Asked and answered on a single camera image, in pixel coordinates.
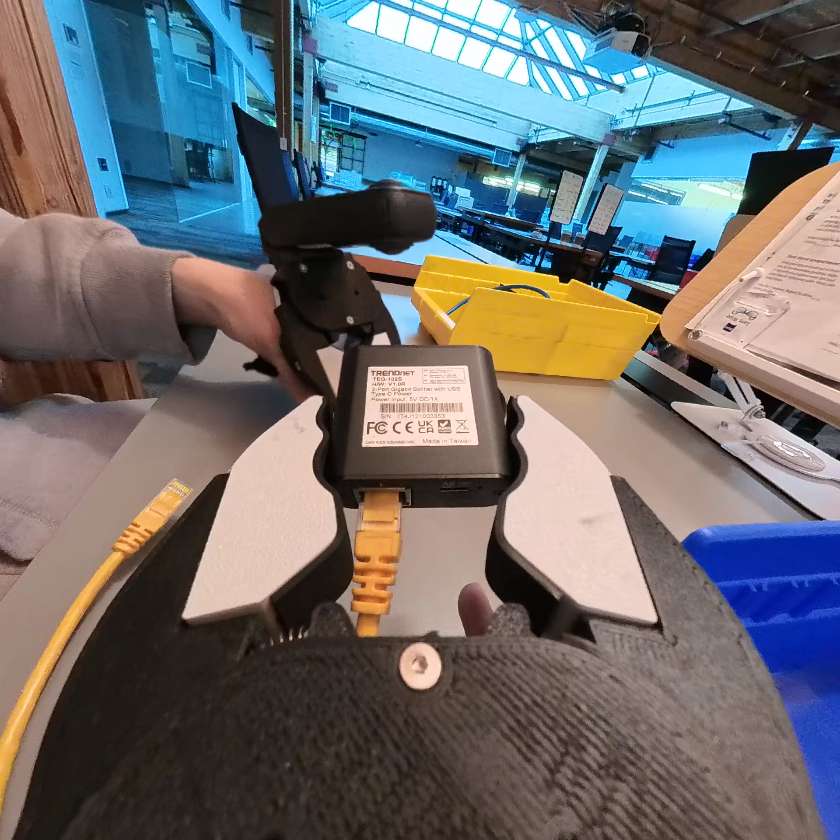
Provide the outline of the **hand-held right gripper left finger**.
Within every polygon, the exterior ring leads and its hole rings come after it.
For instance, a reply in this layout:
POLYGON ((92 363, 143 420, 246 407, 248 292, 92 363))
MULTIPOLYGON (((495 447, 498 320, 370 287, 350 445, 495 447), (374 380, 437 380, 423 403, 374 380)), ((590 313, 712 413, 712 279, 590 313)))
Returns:
POLYGON ((260 435, 233 464, 182 619, 258 616, 310 624, 353 573, 342 501, 324 477, 326 402, 313 396, 260 435))

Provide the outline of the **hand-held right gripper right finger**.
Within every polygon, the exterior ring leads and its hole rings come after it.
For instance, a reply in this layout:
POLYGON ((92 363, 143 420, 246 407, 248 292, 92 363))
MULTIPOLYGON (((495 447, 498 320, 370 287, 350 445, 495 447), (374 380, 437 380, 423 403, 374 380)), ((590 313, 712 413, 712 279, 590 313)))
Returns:
POLYGON ((656 629, 658 611, 613 475, 530 397, 508 403, 515 475, 489 539, 489 586, 536 637, 594 640, 592 622, 656 629))

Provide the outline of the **black network splitter box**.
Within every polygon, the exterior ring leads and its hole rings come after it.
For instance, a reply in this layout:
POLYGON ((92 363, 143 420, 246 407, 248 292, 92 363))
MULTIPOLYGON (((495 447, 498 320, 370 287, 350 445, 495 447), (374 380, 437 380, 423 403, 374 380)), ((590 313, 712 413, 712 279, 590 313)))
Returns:
POLYGON ((326 476, 346 508, 396 490, 413 508, 495 507, 512 482, 507 406, 477 345, 361 345, 344 355, 326 476))

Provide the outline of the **yellow plastic bin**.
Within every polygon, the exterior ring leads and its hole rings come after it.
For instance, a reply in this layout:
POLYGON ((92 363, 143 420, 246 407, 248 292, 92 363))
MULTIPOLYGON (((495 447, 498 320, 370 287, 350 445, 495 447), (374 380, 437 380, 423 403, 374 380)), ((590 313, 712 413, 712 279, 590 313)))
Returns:
POLYGON ((614 381, 660 315, 577 280, 428 256, 412 304, 439 345, 479 345, 497 371, 614 381))

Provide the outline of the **person's left forearm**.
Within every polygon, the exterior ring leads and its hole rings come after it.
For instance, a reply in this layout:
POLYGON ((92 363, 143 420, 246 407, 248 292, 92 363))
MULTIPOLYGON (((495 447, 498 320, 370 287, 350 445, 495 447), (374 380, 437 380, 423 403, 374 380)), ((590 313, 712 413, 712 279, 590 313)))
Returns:
POLYGON ((186 252, 139 243, 109 220, 1 211, 1 355, 6 361, 198 364, 216 335, 178 323, 172 268, 186 252))

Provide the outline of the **person's right hand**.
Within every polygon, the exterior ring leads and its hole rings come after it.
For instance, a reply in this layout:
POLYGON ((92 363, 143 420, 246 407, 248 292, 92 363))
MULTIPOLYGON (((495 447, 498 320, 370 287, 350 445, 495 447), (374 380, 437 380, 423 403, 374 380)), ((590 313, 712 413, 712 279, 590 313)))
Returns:
POLYGON ((458 594, 458 617, 467 637, 483 635, 494 616, 487 593, 480 583, 465 585, 458 594))

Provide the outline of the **person's left hand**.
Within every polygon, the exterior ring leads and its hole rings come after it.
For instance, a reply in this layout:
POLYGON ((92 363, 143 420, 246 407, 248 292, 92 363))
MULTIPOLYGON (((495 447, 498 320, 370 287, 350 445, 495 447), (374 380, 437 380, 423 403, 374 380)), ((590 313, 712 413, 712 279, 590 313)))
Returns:
POLYGON ((280 349, 275 289, 249 269, 181 257, 171 269, 175 319, 185 328, 210 328, 253 351, 277 372, 297 403, 314 394, 280 349))

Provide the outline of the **white stand base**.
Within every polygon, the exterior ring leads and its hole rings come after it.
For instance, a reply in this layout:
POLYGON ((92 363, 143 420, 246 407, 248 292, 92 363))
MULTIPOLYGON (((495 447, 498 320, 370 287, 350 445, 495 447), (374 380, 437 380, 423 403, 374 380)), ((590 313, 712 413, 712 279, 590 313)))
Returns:
POLYGON ((838 460, 769 420, 749 383, 722 378, 735 408, 672 402, 671 409, 800 507, 838 521, 838 460))

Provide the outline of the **white hanging sign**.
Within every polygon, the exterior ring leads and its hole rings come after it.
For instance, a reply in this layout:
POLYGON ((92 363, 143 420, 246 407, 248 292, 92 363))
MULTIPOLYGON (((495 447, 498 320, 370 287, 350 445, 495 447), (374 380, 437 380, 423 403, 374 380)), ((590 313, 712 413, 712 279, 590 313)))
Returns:
POLYGON ((604 184, 586 225, 589 234, 606 235, 624 199, 625 191, 613 184, 604 184))
POLYGON ((571 170, 563 171, 549 215, 550 224, 571 224, 584 182, 583 176, 571 170))

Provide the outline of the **person's grey hoodie torso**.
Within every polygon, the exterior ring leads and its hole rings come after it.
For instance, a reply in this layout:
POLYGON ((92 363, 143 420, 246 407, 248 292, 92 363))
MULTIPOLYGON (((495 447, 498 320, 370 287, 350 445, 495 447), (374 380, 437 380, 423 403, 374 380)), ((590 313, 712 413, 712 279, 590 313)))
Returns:
POLYGON ((1 596, 154 404, 48 395, 1 414, 1 596))

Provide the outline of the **blue plastic bin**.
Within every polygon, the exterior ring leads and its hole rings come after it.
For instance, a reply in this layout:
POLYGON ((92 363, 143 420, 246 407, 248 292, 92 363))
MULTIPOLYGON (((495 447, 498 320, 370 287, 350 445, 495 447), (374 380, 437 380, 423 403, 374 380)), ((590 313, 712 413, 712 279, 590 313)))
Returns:
POLYGON ((828 838, 839 838, 839 523, 702 528, 682 542, 780 691, 828 838))

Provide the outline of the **wooden document board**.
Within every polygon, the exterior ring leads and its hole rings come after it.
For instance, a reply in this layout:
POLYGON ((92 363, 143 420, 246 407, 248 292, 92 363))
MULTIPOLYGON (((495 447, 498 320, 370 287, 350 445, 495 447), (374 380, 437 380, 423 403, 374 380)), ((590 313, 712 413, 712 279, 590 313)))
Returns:
POLYGON ((665 339, 690 355, 734 375, 761 391, 839 428, 838 387, 784 368, 746 350, 691 339, 700 315, 740 277, 757 268, 761 255, 777 246, 783 231, 803 217, 816 198, 838 181, 839 164, 804 175, 750 221, 685 289, 675 295, 660 320, 665 339))

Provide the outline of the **ceiling projector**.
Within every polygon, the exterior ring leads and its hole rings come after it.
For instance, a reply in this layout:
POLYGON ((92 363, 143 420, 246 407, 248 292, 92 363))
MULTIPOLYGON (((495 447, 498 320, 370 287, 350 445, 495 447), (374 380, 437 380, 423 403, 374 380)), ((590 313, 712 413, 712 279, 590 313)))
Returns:
POLYGON ((645 63, 650 52, 646 33, 609 28, 590 40, 581 62, 603 77, 630 72, 645 63))

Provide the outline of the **printed paper sheet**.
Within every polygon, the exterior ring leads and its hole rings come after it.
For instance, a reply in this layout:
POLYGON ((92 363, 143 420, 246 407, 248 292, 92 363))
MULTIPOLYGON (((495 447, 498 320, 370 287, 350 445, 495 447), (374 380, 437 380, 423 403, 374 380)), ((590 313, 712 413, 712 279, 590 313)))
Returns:
POLYGON ((768 248, 753 291, 782 312, 749 352, 830 382, 839 380, 839 176, 793 217, 768 248))

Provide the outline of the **black monitor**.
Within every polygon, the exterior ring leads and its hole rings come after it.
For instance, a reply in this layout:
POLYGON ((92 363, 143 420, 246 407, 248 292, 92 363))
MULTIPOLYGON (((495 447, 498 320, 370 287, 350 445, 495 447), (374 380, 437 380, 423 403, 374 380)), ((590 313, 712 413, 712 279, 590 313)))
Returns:
POLYGON ((758 215, 784 189, 828 165, 834 147, 757 152, 751 157, 737 215, 758 215))

